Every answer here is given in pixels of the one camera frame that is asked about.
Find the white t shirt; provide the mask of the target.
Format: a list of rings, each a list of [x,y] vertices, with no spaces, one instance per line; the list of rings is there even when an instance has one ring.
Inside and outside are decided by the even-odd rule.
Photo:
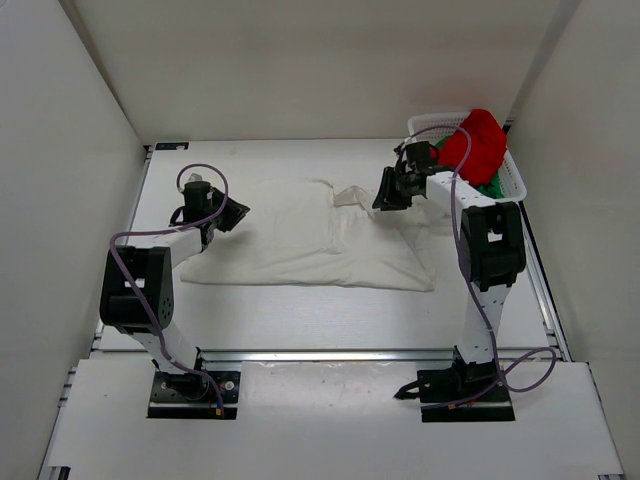
[[[180,278],[200,285],[341,286],[429,292],[430,215],[372,207],[371,191],[322,179],[234,178],[249,212],[189,260]]]

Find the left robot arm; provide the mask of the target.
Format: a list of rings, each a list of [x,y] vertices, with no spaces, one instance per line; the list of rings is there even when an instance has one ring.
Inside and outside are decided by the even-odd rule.
[[[169,227],[147,236],[144,246],[109,247],[99,314],[101,321],[137,341],[158,371],[176,375],[175,388],[188,400],[206,395],[210,377],[199,365],[200,351],[172,320],[173,270],[204,252],[216,232],[233,230],[250,208],[204,180],[181,190],[183,205]]]

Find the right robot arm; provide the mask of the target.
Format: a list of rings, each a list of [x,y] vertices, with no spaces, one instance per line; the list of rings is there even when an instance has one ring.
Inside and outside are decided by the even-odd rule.
[[[427,141],[402,143],[396,164],[383,170],[373,207],[409,208],[423,196],[451,214],[458,266],[469,293],[466,317],[456,350],[467,365],[453,370],[449,387],[470,400],[486,384],[474,365],[495,360],[495,343],[504,303],[526,266],[518,205],[491,199],[460,178],[453,167],[438,164],[437,147]]]

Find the white plastic basket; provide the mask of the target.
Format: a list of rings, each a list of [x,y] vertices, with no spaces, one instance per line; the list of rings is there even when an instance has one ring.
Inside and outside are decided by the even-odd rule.
[[[469,115],[470,111],[454,111],[413,116],[407,121],[410,142],[428,141],[438,144],[444,138],[453,135],[456,132],[455,127]],[[503,195],[501,201],[520,202],[525,199],[527,189],[509,150],[505,152],[497,178]]]

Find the blue label sticker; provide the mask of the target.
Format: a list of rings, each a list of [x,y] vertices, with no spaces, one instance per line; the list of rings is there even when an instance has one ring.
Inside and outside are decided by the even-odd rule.
[[[158,142],[155,151],[181,151],[189,148],[189,142]]]

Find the green t shirt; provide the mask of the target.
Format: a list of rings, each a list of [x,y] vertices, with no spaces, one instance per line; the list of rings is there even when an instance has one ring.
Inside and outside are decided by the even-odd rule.
[[[443,157],[444,145],[448,139],[449,136],[446,136],[436,143],[436,147],[440,151],[440,157]],[[478,185],[475,189],[492,199],[502,199],[504,197],[498,174],[495,174],[488,184]]]

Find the red t shirt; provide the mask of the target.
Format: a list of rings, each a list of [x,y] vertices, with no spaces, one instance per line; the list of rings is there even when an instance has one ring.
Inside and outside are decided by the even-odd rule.
[[[507,136],[487,110],[474,109],[460,124],[471,138],[471,151],[459,175],[472,186],[488,185],[498,173],[507,151]],[[466,136],[460,132],[450,136],[439,147],[438,164],[457,167],[467,150]]]

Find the aluminium table rail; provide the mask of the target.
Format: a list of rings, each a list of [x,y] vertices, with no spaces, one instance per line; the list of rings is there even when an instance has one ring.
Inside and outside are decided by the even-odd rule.
[[[450,361],[450,349],[205,350],[208,362],[409,362]]]

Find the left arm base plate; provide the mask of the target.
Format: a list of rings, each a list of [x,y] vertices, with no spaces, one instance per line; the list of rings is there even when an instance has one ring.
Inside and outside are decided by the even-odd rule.
[[[154,371],[147,417],[150,419],[235,420],[241,386],[239,367],[209,370],[221,393],[222,407],[212,386],[198,375]]]

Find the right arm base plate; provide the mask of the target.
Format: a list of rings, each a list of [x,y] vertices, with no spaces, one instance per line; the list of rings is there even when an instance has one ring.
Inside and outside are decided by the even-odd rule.
[[[516,419],[509,391],[494,367],[452,364],[443,370],[418,370],[416,379],[394,394],[418,400],[423,423],[495,423]]]

